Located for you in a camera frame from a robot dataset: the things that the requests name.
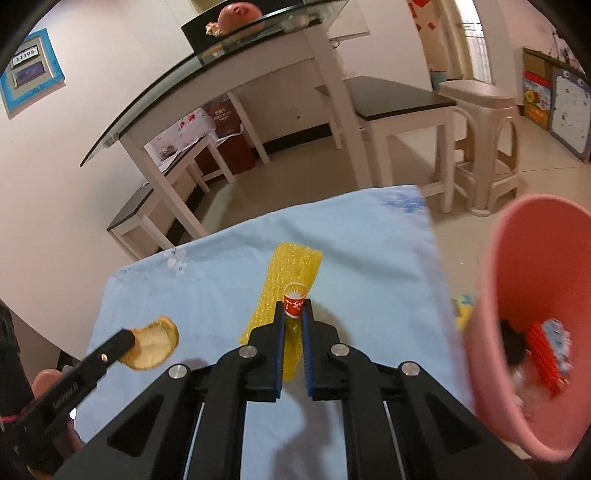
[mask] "yellow bubble wrap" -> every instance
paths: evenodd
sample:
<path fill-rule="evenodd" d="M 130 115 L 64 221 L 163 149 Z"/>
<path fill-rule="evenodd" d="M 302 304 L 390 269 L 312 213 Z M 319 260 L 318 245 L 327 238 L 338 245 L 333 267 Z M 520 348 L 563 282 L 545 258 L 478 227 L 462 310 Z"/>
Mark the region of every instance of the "yellow bubble wrap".
<path fill-rule="evenodd" d="M 275 249 L 258 305 L 248 327 L 240 337 L 241 344 L 248 343 L 254 328 L 273 322 L 275 304 L 284 301 L 284 296 L 287 296 L 288 300 L 290 297 L 306 298 L 316 279 L 321 261 L 322 252 L 304 245 L 281 244 Z M 301 354 L 301 321 L 285 315 L 284 381 L 293 378 Z"/>

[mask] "light blue tablecloth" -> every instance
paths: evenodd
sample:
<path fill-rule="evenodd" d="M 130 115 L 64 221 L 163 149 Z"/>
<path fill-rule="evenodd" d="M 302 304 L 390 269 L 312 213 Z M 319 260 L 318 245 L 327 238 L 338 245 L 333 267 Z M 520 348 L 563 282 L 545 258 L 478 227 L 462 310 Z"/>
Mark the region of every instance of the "light blue tablecloth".
<path fill-rule="evenodd" d="M 275 247 L 295 242 L 324 258 L 311 289 L 315 316 L 374 361 L 421 364 L 471 408 L 465 360 L 436 240 L 414 186 L 362 190 L 235 225 L 123 268 L 107 283 L 89 352 L 122 327 L 159 315 L 180 331 L 166 365 L 135 372 L 115 364 L 78 409 L 90 439 L 177 362 L 213 364 L 237 346 Z M 346 477 L 339 403 L 308 400 L 303 379 L 274 404 L 249 403 L 242 479 Z"/>

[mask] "colorful poster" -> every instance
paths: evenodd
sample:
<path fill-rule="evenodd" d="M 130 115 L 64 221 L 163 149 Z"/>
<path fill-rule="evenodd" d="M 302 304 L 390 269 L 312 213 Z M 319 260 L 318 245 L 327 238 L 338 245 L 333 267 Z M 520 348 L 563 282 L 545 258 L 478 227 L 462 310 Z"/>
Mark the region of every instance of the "colorful poster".
<path fill-rule="evenodd" d="M 550 129 L 551 83 L 531 72 L 523 79 L 524 116 L 544 130 Z"/>

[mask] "pink bucket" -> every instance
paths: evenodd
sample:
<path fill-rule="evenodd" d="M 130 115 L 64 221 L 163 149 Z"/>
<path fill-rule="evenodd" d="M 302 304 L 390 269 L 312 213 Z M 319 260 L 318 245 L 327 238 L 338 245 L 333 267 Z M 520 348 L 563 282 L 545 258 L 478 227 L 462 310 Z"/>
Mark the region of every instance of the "pink bucket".
<path fill-rule="evenodd" d="M 500 319 L 523 331 L 556 318 L 571 332 L 570 385 L 527 421 L 515 402 Z M 591 423 L 591 214 L 552 195 L 524 196 L 501 214 L 465 330 L 477 415 L 531 456 L 565 461 Z"/>

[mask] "plastic stool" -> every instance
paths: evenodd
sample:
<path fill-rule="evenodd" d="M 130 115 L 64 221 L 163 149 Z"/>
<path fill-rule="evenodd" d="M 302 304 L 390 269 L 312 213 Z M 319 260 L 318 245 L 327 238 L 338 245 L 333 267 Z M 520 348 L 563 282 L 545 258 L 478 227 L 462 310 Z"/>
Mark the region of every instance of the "plastic stool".
<path fill-rule="evenodd" d="M 515 98 L 477 80 L 453 80 L 440 84 L 440 93 L 457 102 L 466 117 L 467 136 L 456 142 L 464 160 L 456 165 L 456 190 L 468 199 L 468 208 L 478 216 L 489 216 L 498 198 L 519 186 L 519 112 Z M 505 123 L 512 127 L 512 153 L 498 150 Z M 499 169 L 503 173 L 495 174 Z"/>

